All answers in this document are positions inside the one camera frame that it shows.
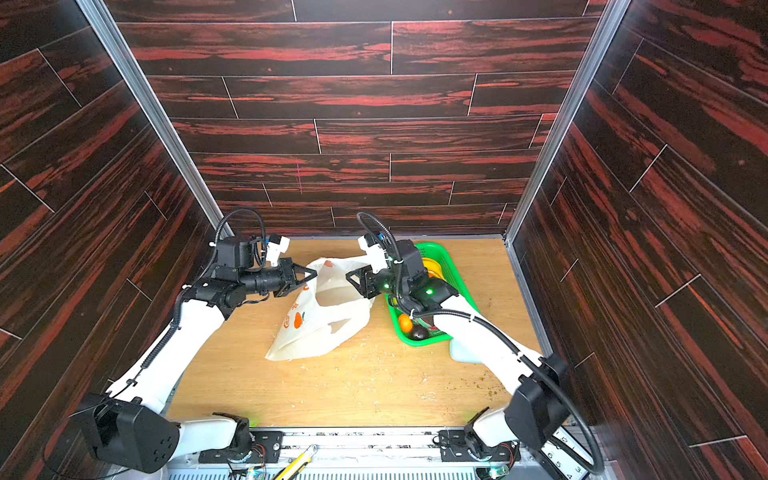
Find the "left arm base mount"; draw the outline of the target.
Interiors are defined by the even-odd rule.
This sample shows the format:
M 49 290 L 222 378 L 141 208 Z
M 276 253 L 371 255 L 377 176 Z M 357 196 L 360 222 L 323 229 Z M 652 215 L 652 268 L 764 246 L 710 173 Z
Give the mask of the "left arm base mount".
M 256 430 L 246 417 L 214 412 L 215 417 L 234 420 L 236 428 L 229 446 L 223 449 L 204 450 L 199 453 L 201 464 L 269 464 L 280 457 L 284 434 L 279 430 Z

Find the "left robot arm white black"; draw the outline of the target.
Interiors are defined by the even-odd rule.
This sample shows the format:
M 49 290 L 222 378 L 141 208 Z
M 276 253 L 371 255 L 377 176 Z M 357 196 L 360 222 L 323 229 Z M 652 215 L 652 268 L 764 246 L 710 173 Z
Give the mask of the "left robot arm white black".
M 316 276 L 316 270 L 282 258 L 260 269 L 216 266 L 182 290 L 170 324 L 136 363 L 106 393 L 84 397 L 76 419 L 89 453 L 147 474 L 209 450 L 247 460 L 253 438 L 246 418 L 215 413 L 176 422 L 162 414 L 166 401 L 201 347 L 247 296 L 284 297 Z

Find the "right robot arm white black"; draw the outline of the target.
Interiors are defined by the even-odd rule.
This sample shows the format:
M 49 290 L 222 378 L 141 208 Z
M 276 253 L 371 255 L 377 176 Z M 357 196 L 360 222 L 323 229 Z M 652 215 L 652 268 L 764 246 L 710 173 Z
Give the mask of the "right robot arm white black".
M 366 234 L 358 240 L 363 264 L 347 273 L 365 298 L 385 295 L 411 319 L 425 318 L 469 350 L 510 393 L 504 408 L 486 408 L 464 428 L 461 449 L 488 461 L 501 445 L 525 447 L 553 477 L 601 475 L 605 461 L 584 416 L 565 393 L 565 363 L 513 340 L 452 285 L 429 275 L 409 240 Z

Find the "white plastic bag orange print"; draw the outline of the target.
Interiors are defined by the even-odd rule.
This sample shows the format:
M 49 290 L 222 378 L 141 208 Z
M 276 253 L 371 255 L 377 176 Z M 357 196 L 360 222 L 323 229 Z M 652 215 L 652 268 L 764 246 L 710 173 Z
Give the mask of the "white plastic bag orange print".
M 266 358 L 287 361 L 325 355 L 364 328 L 374 301 L 364 298 L 346 274 L 367 264 L 362 256 L 311 262 L 308 267 L 317 276 L 300 290 Z

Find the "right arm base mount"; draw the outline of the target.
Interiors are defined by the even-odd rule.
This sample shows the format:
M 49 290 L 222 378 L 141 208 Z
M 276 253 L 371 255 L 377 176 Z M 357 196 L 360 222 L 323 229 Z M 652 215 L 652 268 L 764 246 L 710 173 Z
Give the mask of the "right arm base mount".
M 519 447 L 515 442 L 503 442 L 495 447 L 488 447 L 480 453 L 472 453 L 470 444 L 465 439 L 465 432 L 459 428 L 439 430 L 432 437 L 432 444 L 438 449 L 443 463 L 460 462 L 504 462 L 514 464 L 521 459 Z

